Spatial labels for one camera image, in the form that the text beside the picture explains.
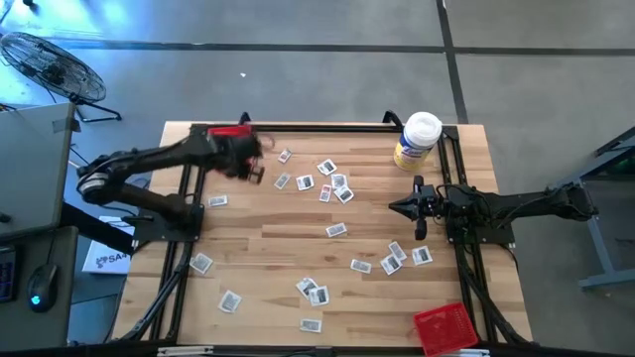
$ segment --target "wooden tabletop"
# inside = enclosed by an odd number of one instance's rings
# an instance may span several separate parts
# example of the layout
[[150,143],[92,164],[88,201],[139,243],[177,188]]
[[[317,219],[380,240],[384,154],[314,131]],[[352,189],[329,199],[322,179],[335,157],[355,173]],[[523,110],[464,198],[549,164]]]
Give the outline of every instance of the wooden tabletop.
[[[167,122],[161,144],[183,138],[191,124]],[[497,191],[484,128],[459,125],[458,131],[469,184]],[[202,252],[214,263],[204,276],[190,269],[179,343],[419,346],[413,314],[460,301],[461,295],[454,252],[444,228],[429,220],[428,238],[415,241],[414,223],[388,209],[389,202],[412,190],[413,173],[401,171],[393,162],[399,136],[271,135],[276,147],[261,162],[266,168],[262,184],[229,180],[217,173],[206,177],[203,200],[227,194],[229,203],[206,209],[194,254]],[[293,156],[282,165],[277,158],[285,148]],[[330,183],[316,167],[325,159],[332,159],[337,172],[348,177],[355,197],[346,204],[335,196],[329,203],[318,201],[321,186]],[[161,194],[177,192],[181,171],[154,172],[150,189]],[[273,183],[281,173],[291,174],[292,179],[278,190]],[[426,183],[442,183],[437,150],[428,155],[421,174]],[[313,175],[316,186],[298,191],[295,177],[303,175]],[[325,228],[339,222],[346,224],[348,233],[327,238]],[[398,241],[409,258],[404,268],[387,276],[379,262],[390,253],[392,241]],[[430,248],[434,261],[415,267],[411,249],[423,245]],[[531,338],[513,260],[498,246],[481,247],[493,300],[517,331]],[[152,243],[133,257],[113,336],[129,331],[156,295],[165,251],[165,243]],[[371,274],[350,270],[351,259],[372,263]],[[301,296],[296,283],[304,277],[328,286],[328,305],[311,307]],[[243,297],[233,314],[217,308],[227,290]],[[474,307],[477,328],[484,337],[479,304]],[[172,298],[164,326],[171,311]],[[302,318],[321,319],[322,333],[301,332]]]

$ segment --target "card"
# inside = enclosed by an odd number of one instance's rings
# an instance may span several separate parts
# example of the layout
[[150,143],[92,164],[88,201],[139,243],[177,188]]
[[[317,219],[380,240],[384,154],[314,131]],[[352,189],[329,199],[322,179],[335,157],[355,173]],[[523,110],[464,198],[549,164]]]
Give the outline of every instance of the card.
[[338,189],[340,187],[348,186],[348,180],[346,179],[346,175],[343,175],[343,174],[331,175],[330,185],[333,187],[333,189]]
[[323,184],[321,187],[321,192],[319,193],[319,200],[322,202],[330,201],[330,186],[328,184]]
[[208,203],[210,207],[215,207],[219,205],[225,205],[227,204],[227,202],[228,202],[227,195],[224,194],[222,196],[216,196],[216,197],[210,198]]
[[390,252],[400,261],[405,261],[406,259],[408,259],[408,256],[406,255],[404,250],[401,249],[401,247],[399,246],[399,243],[397,242],[390,243],[388,245],[388,249],[390,249]]
[[372,267],[373,266],[370,263],[358,261],[357,259],[353,259],[350,262],[350,269],[365,274],[370,274],[370,270],[372,269]]
[[290,157],[291,157],[291,151],[289,151],[289,149],[285,149],[285,151],[280,153],[280,156],[278,157],[278,161],[283,164],[286,164]]
[[331,238],[343,233],[346,233],[346,226],[344,225],[344,223],[337,223],[333,226],[326,228],[326,234],[328,235],[328,238]]
[[317,165],[317,169],[324,175],[329,176],[337,170],[337,166],[331,159],[327,159],[323,163]]
[[321,320],[313,320],[308,318],[303,318],[300,320],[300,331],[305,332],[321,332]]
[[276,183],[274,183],[274,186],[277,189],[283,189],[285,187],[285,184],[287,184],[287,182],[289,182],[290,178],[291,178],[291,175],[289,175],[287,173],[283,173],[282,175],[280,175],[280,177],[278,179],[276,179]]
[[306,175],[296,178],[296,182],[298,183],[298,190],[309,189],[314,186],[314,177],[313,175]]
[[234,313],[236,312],[236,308],[238,308],[238,305],[241,301],[242,297],[240,297],[238,294],[227,291],[220,300],[218,308],[223,312]]
[[395,256],[391,254],[381,261],[381,266],[386,271],[386,274],[391,275],[400,270],[404,265],[399,259],[395,258]]
[[433,256],[430,255],[428,246],[413,249],[413,260],[415,265],[430,263],[433,260]]
[[214,261],[202,253],[196,254],[196,256],[190,259],[190,266],[201,274],[206,274],[209,267]]
[[340,187],[340,188],[336,189],[335,190],[335,195],[337,196],[337,198],[339,198],[339,200],[343,204],[346,204],[346,202],[348,202],[349,200],[353,199],[353,197],[355,196],[353,194],[353,191],[351,191],[350,188],[348,188],[347,186]]
[[296,288],[300,291],[306,299],[309,299],[309,291],[318,287],[318,284],[311,278],[304,278],[296,284]]
[[328,288],[318,287],[309,291],[309,302],[311,306],[321,306],[329,302]]

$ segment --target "fan stand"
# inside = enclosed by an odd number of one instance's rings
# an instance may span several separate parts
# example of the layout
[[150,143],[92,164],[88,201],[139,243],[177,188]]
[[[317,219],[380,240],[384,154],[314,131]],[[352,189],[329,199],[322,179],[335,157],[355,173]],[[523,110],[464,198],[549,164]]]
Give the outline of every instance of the fan stand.
[[73,103],[74,105],[87,105],[87,106],[91,106],[93,108],[97,108],[97,109],[100,109],[102,111],[105,111],[105,112],[108,112],[108,113],[112,113],[112,114],[115,115],[113,117],[86,119],[83,116],[83,114],[81,114],[81,112],[79,111],[79,107],[76,107],[75,108],[75,112],[77,113],[77,116],[79,117],[79,120],[81,120],[82,123],[95,123],[95,122],[109,121],[109,120],[121,121],[121,114],[119,114],[119,112],[114,111],[112,109],[104,108],[104,107],[99,106],[97,104],[88,103],[85,100],[81,99],[77,94],[71,94],[68,97],[68,100],[70,100],[70,102]]

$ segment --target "black fan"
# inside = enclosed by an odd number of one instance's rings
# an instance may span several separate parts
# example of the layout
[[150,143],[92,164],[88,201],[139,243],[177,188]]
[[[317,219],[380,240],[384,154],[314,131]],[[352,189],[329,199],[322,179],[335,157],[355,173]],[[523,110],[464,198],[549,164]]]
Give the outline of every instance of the black fan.
[[106,97],[101,77],[58,46],[33,35],[14,32],[0,39],[0,52],[11,66],[47,90],[76,105],[89,105],[115,114],[114,117],[85,119],[77,109],[82,122],[121,120],[118,112],[94,104]]

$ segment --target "concrete floor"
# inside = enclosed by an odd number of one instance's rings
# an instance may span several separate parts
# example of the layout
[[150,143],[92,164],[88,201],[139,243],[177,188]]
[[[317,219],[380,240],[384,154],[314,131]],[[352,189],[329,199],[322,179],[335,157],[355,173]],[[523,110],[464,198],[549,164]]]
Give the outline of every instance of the concrete floor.
[[[434,0],[18,1],[0,31],[135,42],[442,46]],[[454,44],[496,48],[634,48],[630,0],[445,0]],[[101,103],[121,123],[83,125],[73,141],[87,158],[156,146],[166,120],[377,122],[427,110],[456,112],[444,54],[71,50],[104,79]],[[635,124],[633,57],[461,55],[470,123],[484,124],[502,193],[537,190],[575,171],[591,151]],[[49,104],[47,93],[0,66],[0,102]],[[69,175],[68,187],[74,187]],[[74,189],[66,199],[91,214]],[[635,285],[581,292],[599,273],[585,225],[556,218],[514,223],[527,311],[536,341],[631,354]],[[105,335],[121,278],[79,271],[69,339]],[[99,298],[88,302],[82,300]],[[90,314],[91,319],[81,318]]]

